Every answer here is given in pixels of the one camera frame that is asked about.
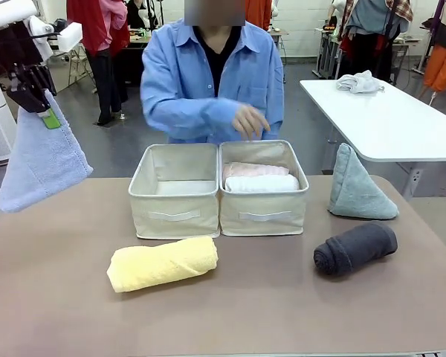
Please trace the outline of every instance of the fabric storage bin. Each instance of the fabric storage bin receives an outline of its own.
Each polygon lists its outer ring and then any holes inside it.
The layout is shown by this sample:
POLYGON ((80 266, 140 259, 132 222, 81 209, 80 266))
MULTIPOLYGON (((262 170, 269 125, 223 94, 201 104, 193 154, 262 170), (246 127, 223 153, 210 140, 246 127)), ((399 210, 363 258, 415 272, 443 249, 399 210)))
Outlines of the fabric storage bin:
POLYGON ((299 161, 287 141, 223 143, 219 150, 220 225, 226 236, 301 234, 309 189, 299 161), (300 189, 281 193, 231 193, 225 190, 225 164, 244 162, 286 167, 300 189))
POLYGON ((217 237, 218 183, 216 145, 150 146, 129 186, 137 237, 217 237))

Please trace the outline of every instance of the white rolled towel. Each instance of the white rolled towel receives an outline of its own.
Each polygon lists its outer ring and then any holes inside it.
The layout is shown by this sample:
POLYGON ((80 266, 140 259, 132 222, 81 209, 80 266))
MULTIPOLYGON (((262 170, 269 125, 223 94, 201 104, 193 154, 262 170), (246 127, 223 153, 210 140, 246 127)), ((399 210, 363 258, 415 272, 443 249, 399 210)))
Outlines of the white rolled towel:
POLYGON ((273 193, 299 190, 299 182, 292 175, 263 175, 229 177, 225 190, 233 193, 273 193))

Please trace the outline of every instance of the hanging towel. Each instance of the hanging towel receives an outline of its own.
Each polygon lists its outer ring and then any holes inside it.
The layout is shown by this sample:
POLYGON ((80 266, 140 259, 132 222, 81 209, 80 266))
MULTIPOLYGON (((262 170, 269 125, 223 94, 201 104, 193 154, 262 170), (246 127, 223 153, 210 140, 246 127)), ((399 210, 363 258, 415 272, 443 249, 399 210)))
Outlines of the hanging towel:
POLYGON ((210 237, 189 238, 157 247, 119 249, 107 275, 116 292, 197 277, 216 268, 218 254, 210 237))
POLYGON ((314 263, 327 275, 344 275, 398 249, 395 232, 380 222, 360 225, 329 238, 314 251, 314 263))
POLYGON ((346 74, 342 76, 336 83, 336 87, 340 91, 350 91, 356 93, 373 93, 374 91, 383 90, 384 87, 378 80, 372 77, 372 72, 365 71, 352 76, 346 74))
POLYGON ((223 169, 223 182, 228 177, 237 176, 263 176, 263 175, 289 175, 289 169, 279 166, 246 164, 243 162, 232 162, 226 164, 223 169))
POLYGON ((366 219, 393 219, 396 205, 370 178, 357 154, 341 144, 335 161, 329 211, 336 216, 366 219))
POLYGON ((225 190, 233 193, 275 193, 299 190, 299 181, 292 175, 264 175, 230 177, 225 190))
POLYGON ((15 145, 0 187, 1 211, 19 212, 92 173, 53 95, 45 95, 61 127, 48 129, 38 114, 19 109, 15 145))

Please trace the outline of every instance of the hand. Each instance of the hand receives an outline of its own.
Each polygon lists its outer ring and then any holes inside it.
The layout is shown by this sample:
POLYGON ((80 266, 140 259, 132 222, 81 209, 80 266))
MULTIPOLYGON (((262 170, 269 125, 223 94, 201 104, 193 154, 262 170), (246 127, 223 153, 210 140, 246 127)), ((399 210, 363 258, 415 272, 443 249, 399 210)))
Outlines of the hand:
POLYGON ((236 112, 235 118, 232 122, 233 128, 241 134, 242 138, 251 140, 253 133, 259 137, 259 132, 262 128, 267 132, 271 131, 268 121, 262 114, 252 106, 242 105, 236 112))

